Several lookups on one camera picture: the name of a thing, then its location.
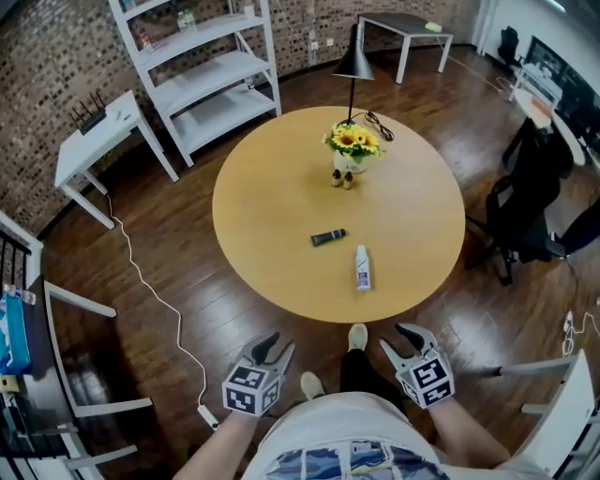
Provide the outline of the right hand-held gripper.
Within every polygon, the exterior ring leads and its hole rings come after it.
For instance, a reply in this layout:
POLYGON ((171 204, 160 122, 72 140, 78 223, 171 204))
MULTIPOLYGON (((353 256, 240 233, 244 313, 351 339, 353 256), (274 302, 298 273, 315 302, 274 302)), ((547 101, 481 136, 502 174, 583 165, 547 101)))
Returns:
POLYGON ((379 340, 405 395, 421 409, 452 397, 455 394, 454 375, 446 355, 437 348, 434 335, 413 323, 397 322, 395 328, 420 354, 401 357, 387 340, 379 340))

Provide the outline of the white tube with purple label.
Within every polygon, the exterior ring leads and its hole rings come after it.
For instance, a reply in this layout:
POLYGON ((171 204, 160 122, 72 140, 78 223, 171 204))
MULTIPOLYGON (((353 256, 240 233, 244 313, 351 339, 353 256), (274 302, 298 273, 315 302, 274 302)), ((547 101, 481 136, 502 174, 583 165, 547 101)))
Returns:
POLYGON ((355 256, 356 289, 367 292, 371 289, 371 275, 368 250, 364 245, 359 245, 355 256))

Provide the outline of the black cosmetic tube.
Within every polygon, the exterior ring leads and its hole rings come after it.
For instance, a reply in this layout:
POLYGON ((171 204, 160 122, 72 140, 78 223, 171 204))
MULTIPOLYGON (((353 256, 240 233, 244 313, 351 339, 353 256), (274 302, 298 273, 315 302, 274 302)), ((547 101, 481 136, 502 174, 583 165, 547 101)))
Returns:
POLYGON ((311 240, 312 246, 314 246, 316 248, 316 247, 322 246, 326 243, 344 238, 346 236, 346 234, 347 234, 347 232, 345 229, 338 229, 338 230, 333 230, 333 231, 329 231, 329 232, 311 235, 310 240, 311 240))

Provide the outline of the person's right beige shoe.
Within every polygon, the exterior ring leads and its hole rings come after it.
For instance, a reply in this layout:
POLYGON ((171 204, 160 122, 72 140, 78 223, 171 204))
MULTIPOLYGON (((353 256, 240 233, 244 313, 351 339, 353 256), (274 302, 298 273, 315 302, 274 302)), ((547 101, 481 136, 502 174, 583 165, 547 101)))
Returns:
POLYGON ((348 351, 364 351, 368 345, 368 329, 364 323, 354 324, 348 332, 348 351))

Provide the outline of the person's beige shoe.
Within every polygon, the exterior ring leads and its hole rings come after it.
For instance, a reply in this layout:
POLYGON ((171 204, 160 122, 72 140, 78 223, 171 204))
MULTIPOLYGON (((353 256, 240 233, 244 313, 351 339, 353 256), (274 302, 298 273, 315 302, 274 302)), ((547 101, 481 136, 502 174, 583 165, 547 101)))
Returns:
POLYGON ((368 345, 368 329, 364 323, 354 324, 348 332, 348 351, 364 351, 368 345))
POLYGON ((300 386, 306 400, 312 400, 325 395, 322 381, 312 371, 305 371, 302 373, 300 386))

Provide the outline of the person's left beige shoe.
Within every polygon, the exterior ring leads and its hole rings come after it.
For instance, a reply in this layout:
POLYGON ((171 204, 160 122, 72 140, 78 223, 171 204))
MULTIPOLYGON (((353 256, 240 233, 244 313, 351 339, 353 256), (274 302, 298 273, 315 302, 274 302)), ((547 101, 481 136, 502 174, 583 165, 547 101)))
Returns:
POLYGON ((305 371, 302 373, 300 386, 306 400, 312 400, 325 395, 322 381, 312 371, 305 371))

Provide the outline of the person's black trousers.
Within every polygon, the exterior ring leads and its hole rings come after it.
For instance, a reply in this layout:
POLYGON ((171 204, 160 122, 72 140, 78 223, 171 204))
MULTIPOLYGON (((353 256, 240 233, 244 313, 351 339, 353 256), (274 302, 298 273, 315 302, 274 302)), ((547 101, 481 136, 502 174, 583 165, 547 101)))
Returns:
POLYGON ((398 386, 386 380, 370 364, 366 353, 358 348, 346 352, 341 360, 339 391, 364 392, 383 398, 405 414, 404 395, 398 386))

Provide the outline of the sunflower bouquet in white pot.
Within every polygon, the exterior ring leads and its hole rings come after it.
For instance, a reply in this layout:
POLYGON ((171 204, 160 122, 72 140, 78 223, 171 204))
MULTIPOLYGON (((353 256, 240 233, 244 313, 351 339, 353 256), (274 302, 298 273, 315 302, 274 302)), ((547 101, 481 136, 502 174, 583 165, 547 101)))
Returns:
POLYGON ((372 159, 385 153, 378 138, 356 124, 333 125, 322 143, 334 152, 334 167, 342 173, 363 173, 372 159))

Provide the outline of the clear water bottle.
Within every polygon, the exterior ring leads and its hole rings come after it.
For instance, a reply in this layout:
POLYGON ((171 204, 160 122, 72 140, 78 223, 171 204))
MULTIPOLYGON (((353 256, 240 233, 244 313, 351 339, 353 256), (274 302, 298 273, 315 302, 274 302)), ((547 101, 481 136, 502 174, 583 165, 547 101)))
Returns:
POLYGON ((34 305, 37 301, 36 295, 13 284, 5 284, 4 292, 15 299, 21 300, 25 304, 34 305))

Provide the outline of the blue tissue box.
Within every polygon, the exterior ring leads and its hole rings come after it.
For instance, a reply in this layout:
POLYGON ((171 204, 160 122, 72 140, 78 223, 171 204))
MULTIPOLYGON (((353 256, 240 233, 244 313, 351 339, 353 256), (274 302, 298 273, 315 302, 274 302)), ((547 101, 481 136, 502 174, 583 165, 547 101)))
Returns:
POLYGON ((31 365, 23 301, 4 293, 0 299, 0 374, 22 375, 31 365))

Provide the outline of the white shelf unit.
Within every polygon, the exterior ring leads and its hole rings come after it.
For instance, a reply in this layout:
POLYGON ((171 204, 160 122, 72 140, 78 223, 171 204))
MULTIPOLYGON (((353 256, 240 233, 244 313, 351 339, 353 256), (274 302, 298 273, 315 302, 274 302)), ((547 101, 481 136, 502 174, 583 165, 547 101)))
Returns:
POLYGON ((117 29, 146 93, 188 166, 192 154, 264 114, 281 115, 269 0, 258 0, 255 15, 236 11, 199 22, 159 40, 144 51, 132 22, 170 0, 108 0, 117 29), (215 40, 234 38, 236 48, 190 67, 164 82, 151 73, 177 57, 215 40))

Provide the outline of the black desk lamp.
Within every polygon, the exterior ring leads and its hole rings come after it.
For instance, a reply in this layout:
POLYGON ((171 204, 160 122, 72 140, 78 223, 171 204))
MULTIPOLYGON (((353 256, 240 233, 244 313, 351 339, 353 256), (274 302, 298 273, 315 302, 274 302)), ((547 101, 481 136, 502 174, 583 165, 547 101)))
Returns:
POLYGON ((374 80, 373 71, 368 63, 365 53, 363 52, 362 29, 358 23, 352 25, 348 49, 337 63, 333 75, 349 78, 351 80, 348 113, 347 117, 341 121, 340 124, 352 125, 355 82, 357 80, 374 80))

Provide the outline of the black monitor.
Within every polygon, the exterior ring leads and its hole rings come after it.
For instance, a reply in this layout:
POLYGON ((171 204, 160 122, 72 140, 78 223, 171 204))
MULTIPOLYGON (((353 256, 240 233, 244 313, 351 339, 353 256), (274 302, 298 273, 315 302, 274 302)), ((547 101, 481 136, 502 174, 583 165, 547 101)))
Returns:
POLYGON ((588 146, 600 142, 600 96, 592 87, 537 37, 532 38, 526 62, 549 69, 552 81, 562 89, 558 114, 576 137, 588 146))

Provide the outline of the black swivel chair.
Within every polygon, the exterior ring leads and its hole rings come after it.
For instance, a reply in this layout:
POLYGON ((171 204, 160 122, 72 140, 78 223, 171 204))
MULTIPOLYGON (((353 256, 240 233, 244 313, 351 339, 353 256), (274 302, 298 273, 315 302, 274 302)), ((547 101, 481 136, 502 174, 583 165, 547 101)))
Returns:
POLYGON ((522 56, 517 55, 518 43, 518 32, 511 26, 506 26, 501 31, 501 44, 497 49, 497 53, 503 61, 506 71, 511 71, 513 68, 520 68, 522 65, 522 56))

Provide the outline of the dark desk with white frame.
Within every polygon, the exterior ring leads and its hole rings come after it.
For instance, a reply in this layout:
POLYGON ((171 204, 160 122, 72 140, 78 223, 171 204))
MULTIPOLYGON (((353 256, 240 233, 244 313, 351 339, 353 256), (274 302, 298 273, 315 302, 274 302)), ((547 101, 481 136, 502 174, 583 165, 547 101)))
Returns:
POLYGON ((67 455, 60 460, 67 479, 82 470, 85 480, 100 480, 98 465, 116 460, 137 451, 130 445, 99 456, 90 456, 79 435, 78 421, 82 418, 125 413, 151 407, 149 397, 130 401, 111 402, 98 405, 79 405, 68 384, 68 376, 60 355, 53 322, 52 300, 56 299, 92 313, 114 318, 113 307, 100 304, 60 288, 42 276, 33 280, 28 291, 36 297, 36 303, 23 307, 24 326, 31 356, 31 371, 22 380, 25 398, 28 401, 30 425, 36 434, 54 435, 66 447, 67 455))

